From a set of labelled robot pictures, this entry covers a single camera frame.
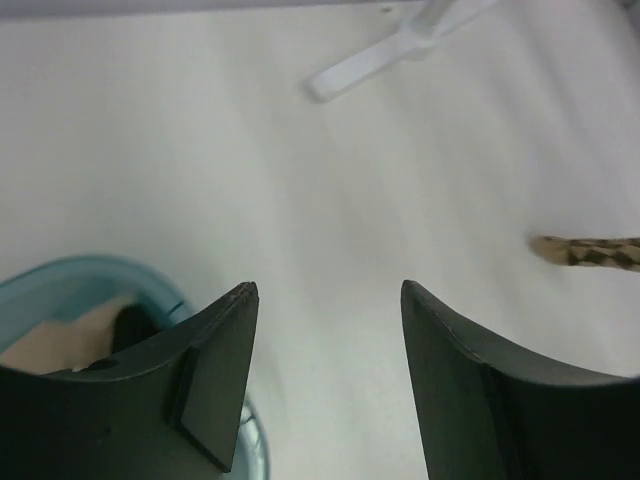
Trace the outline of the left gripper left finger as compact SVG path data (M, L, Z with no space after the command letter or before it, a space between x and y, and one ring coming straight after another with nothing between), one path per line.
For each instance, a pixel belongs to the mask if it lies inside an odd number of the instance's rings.
M233 466L259 308L243 282L72 372L1 372L5 479L220 479Z

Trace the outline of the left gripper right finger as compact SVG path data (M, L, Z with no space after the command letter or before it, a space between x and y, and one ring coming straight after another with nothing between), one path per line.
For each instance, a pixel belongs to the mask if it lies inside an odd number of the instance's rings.
M401 315L432 479L635 479L639 382L551 359L405 281Z

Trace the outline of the teal plastic basket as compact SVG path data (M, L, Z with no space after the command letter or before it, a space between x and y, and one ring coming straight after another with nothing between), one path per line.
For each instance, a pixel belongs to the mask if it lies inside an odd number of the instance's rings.
M1 353L48 319L73 321L120 295L148 311L160 332L196 315L182 294L150 268L116 257L67 257L1 285ZM232 469L220 479L266 479L266 436L245 392Z

